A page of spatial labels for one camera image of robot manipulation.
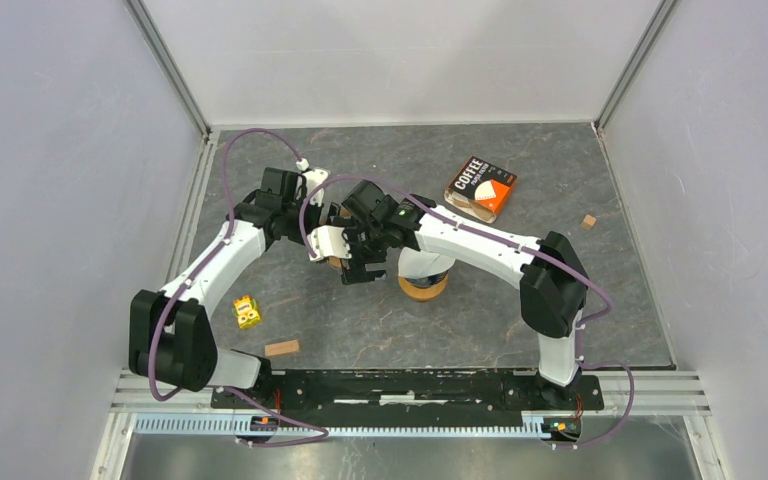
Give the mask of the orange coffee filter box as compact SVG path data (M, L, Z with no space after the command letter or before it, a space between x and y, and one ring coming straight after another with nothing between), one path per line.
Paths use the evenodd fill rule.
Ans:
M471 156L444 189L444 200L480 221L492 224L511 197L518 176Z

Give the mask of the white paper coffee filter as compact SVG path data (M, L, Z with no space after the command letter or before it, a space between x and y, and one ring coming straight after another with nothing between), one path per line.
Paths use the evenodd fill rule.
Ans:
M430 278L446 274L455 263L446 255L405 247L398 259L398 276L410 280Z

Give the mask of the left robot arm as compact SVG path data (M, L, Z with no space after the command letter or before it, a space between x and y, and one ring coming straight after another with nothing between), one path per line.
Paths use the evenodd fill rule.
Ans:
M235 205L232 216L196 260L158 291L141 290L130 305L128 367L175 388L198 392L207 386L236 387L250 407L266 405L273 379L266 360L217 346L210 317L243 271L277 240L303 242L302 226L315 227L322 192L304 198L329 176L325 169L302 173L268 167L258 189Z

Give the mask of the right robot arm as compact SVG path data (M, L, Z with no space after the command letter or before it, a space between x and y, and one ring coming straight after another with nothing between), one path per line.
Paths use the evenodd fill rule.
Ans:
M438 296L458 262L509 284L519 294L523 322L538 335L540 400L562 408L577 396L576 328L594 286L566 237L495 230L418 196L396 201L368 180L330 205L325 225L336 230L325 236L326 251L347 284L385 276L366 267L385 261L391 250L399 253L403 291L417 301Z

